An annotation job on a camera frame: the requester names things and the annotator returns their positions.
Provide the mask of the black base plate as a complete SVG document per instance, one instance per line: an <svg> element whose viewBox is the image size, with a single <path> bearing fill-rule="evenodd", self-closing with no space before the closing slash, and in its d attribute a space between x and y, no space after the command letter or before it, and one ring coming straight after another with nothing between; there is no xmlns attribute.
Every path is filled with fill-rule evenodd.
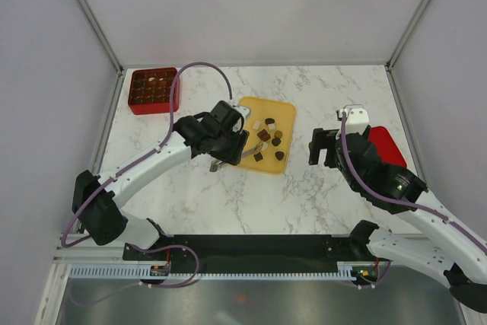
<svg viewBox="0 0 487 325"><path fill-rule="evenodd" d="M338 262L374 262L363 241L328 234L210 234L163 237L154 249L185 245L204 272L297 272L337 268Z"/></svg>

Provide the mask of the metal serving tongs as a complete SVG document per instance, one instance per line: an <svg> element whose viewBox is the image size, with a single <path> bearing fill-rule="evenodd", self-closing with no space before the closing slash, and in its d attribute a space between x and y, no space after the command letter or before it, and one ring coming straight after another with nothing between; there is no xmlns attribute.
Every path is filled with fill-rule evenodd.
<svg viewBox="0 0 487 325"><path fill-rule="evenodd" d="M254 147L252 147L246 151L243 151L241 156L240 156L240 159L243 160L244 158L246 158L250 155L254 155L254 154L259 153L262 149L263 144L264 144L264 142L260 141ZM227 165L228 165L227 162L223 162L223 161L219 161L219 160L215 159L211 162L210 167L209 167L209 171L211 173L214 173L214 172L220 170L221 168L226 167Z"/></svg>

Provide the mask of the red box lid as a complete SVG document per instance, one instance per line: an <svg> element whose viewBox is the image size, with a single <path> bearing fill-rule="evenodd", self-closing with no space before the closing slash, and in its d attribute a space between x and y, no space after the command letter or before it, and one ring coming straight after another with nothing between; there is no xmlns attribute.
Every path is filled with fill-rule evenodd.
<svg viewBox="0 0 487 325"><path fill-rule="evenodd" d="M375 146L382 162L400 167L407 167L403 154L385 127L372 127L368 136L368 141Z"/></svg>

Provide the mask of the left aluminium frame post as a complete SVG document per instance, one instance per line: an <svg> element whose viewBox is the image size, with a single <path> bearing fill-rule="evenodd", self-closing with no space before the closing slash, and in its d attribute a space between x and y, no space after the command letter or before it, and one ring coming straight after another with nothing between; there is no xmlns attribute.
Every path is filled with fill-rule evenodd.
<svg viewBox="0 0 487 325"><path fill-rule="evenodd" d="M88 0L75 0L75 3L78 6L79 10L81 11L84 19L87 21L88 26L93 31L104 53L110 60L111 65L114 67L117 74L121 75L123 73L124 68L121 62L119 61L119 58L117 57L116 53L114 52L113 47L110 45L110 41L108 40L107 35L103 31Z"/></svg>

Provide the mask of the milk oval chocolate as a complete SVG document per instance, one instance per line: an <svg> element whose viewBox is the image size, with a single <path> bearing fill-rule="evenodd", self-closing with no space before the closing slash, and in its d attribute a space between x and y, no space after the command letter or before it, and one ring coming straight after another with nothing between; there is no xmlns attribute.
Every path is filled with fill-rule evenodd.
<svg viewBox="0 0 487 325"><path fill-rule="evenodd" d="M262 139L264 142L268 141L270 138L271 138L271 135L270 135L270 134L266 134L266 135L264 135L264 136L262 136L262 137L261 137L261 139Z"/></svg>

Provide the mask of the dark teardrop chocolate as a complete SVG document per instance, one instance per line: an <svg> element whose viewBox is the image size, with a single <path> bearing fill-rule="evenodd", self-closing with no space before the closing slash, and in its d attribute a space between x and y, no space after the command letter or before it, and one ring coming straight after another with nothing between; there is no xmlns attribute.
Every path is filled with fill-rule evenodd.
<svg viewBox="0 0 487 325"><path fill-rule="evenodd" d="M275 153L275 156L276 156L276 158L277 158L277 159L280 161L280 160L282 160L282 159L283 159L283 157L285 156L285 154L284 154L282 151L277 151L277 152Z"/></svg>

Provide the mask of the right aluminium frame post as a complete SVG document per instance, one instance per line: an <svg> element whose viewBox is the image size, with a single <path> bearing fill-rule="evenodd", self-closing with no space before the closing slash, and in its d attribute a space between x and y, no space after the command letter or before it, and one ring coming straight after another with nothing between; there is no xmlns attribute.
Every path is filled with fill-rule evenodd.
<svg viewBox="0 0 487 325"><path fill-rule="evenodd" d="M412 13L411 18L409 19L406 28L402 32L389 60L385 64L385 69L387 72L392 72L395 64L397 64L400 56L403 54L403 51L406 48L410 37L415 32L415 29L419 25L420 21L424 17L426 11L428 10L428 7L431 5L432 2L433 0L420 0L415 7L415 10Z"/></svg>

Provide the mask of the aluminium frame post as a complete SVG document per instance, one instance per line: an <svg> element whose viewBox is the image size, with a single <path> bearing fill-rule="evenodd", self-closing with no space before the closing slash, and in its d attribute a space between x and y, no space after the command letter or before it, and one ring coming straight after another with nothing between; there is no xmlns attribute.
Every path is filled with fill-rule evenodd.
<svg viewBox="0 0 487 325"><path fill-rule="evenodd" d="M426 11L428 10L428 7L431 5L432 2L433 0L420 0L415 7L415 10L412 13L411 18L409 19L406 28L402 32L389 60L385 64L385 69L387 72L392 72L395 64L397 64L400 56L403 54L403 51L406 48L410 37L415 32L415 29L419 25L420 21L424 17Z"/></svg>
<svg viewBox="0 0 487 325"><path fill-rule="evenodd" d="M103 31L88 0L75 0L75 3L78 6L79 10L81 11L84 19L87 21L88 26L93 31L104 53L110 60L111 65L114 67L117 74L121 75L123 73L124 68L121 62L119 61L119 58L117 57L116 53L114 52L113 47L110 45L110 41L108 40L107 35Z"/></svg>

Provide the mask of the red compartment box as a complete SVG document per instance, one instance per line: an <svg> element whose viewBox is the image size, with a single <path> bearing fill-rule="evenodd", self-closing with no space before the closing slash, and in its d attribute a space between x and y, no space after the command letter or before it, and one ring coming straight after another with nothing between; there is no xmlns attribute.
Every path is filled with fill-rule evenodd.
<svg viewBox="0 0 487 325"><path fill-rule="evenodd" d="M180 80L173 82L176 73L175 68L136 69L132 73L128 96L128 106L132 113L136 116L168 113L173 84L173 111L177 112L180 107ZM159 78L165 78L166 81L161 82Z"/></svg>

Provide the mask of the yellow plastic tray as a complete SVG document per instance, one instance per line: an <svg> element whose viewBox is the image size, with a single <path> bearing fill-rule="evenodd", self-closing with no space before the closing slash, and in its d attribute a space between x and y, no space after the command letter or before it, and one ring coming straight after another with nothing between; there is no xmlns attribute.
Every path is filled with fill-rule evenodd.
<svg viewBox="0 0 487 325"><path fill-rule="evenodd" d="M283 174L294 130L293 104L258 97L243 97L240 105L250 109L244 129L249 137L238 167L267 174Z"/></svg>

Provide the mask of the dark square chocolate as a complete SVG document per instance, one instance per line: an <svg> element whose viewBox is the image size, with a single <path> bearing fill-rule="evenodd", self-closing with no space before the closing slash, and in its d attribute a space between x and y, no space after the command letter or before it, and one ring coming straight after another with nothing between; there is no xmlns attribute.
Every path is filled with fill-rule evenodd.
<svg viewBox="0 0 487 325"><path fill-rule="evenodd" d="M261 153L257 153L253 157L254 157L255 161L261 161L263 159L263 156Z"/></svg>

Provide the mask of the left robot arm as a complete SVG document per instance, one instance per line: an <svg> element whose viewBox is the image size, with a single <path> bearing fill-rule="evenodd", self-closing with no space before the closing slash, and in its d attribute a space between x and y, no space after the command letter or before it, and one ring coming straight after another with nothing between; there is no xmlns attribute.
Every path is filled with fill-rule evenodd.
<svg viewBox="0 0 487 325"><path fill-rule="evenodd" d="M127 161L98 175L86 170L75 181L72 210L98 246L114 241L134 244L150 260L167 249L159 224L122 211L123 206L153 180L199 155L236 166L249 133L244 129L250 108L221 100L209 112L179 118L171 134Z"/></svg>

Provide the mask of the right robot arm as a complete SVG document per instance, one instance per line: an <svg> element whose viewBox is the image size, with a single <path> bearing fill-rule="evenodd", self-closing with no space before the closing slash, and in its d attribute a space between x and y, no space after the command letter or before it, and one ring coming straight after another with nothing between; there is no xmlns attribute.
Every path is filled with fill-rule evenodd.
<svg viewBox="0 0 487 325"><path fill-rule="evenodd" d="M308 145L310 165L326 153L324 165L337 169L352 191L373 207L409 223L432 247L401 239L368 221L355 226L363 231L348 240L357 260L371 254L398 262L442 284L464 306L486 312L486 240L465 226L426 183L407 167L387 129L366 126L348 130L317 128Z"/></svg>

